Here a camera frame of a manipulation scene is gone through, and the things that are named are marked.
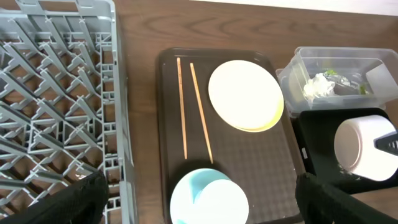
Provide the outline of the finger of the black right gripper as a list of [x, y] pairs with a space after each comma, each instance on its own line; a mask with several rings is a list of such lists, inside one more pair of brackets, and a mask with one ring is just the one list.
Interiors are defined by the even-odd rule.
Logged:
[[397, 156], [397, 132], [375, 139], [374, 146], [380, 151]]

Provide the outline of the white tissue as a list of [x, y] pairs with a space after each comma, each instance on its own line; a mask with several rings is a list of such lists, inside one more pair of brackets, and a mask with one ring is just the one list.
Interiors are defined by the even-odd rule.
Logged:
[[333, 96], [335, 82], [329, 81], [323, 73], [318, 73], [310, 79], [303, 88], [304, 96], [313, 101], [315, 98], [325, 98]]

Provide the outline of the wooden chopstick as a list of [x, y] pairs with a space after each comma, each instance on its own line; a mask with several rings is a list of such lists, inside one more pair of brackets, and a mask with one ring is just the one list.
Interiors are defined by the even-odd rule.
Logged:
[[200, 113], [202, 130], [203, 130], [203, 134], [205, 137], [206, 148], [208, 151], [210, 162], [213, 164], [214, 163], [213, 153], [211, 150], [211, 144], [210, 144], [210, 139], [209, 139], [209, 135], [208, 135], [205, 114], [204, 114], [203, 105], [201, 102], [201, 96], [200, 96], [200, 91], [199, 91], [198, 82], [197, 82], [197, 76], [196, 76], [195, 67], [194, 67], [193, 62], [190, 63], [190, 71], [192, 74], [193, 86], [194, 86], [195, 94], [196, 94], [196, 98], [197, 98], [197, 104], [198, 104], [198, 109], [199, 109], [199, 113]]
[[181, 117], [181, 126], [182, 126], [183, 153], [184, 153], [184, 159], [187, 160], [187, 135], [186, 135], [186, 125], [185, 125], [185, 108], [184, 108], [184, 99], [183, 99], [182, 68], [181, 68], [180, 57], [177, 57], [177, 75], [178, 75], [178, 92], [180, 99], [180, 117]]

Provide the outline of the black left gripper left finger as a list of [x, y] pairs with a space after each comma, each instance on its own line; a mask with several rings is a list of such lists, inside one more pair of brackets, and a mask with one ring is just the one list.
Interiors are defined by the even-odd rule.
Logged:
[[109, 187], [101, 171], [1, 220], [1, 224], [99, 224]]

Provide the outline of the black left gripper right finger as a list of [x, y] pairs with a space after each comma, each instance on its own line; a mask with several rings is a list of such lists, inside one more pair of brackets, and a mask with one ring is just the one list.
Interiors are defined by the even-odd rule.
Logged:
[[396, 219], [307, 172], [297, 176], [295, 198], [305, 223], [397, 224]]

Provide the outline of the green snack wrapper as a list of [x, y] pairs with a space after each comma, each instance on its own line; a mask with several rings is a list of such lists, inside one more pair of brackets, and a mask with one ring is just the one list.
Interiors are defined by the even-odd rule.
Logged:
[[336, 95], [368, 95], [365, 79], [358, 73], [339, 74], [334, 70], [323, 72], [324, 76], [335, 82], [334, 92]]

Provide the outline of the white bowl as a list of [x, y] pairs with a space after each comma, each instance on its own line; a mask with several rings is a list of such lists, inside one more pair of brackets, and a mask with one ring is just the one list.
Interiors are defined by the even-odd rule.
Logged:
[[394, 125], [379, 115], [343, 121], [336, 130], [334, 151], [339, 165], [349, 173], [385, 181], [397, 171], [397, 156], [375, 147], [375, 141], [396, 133]]

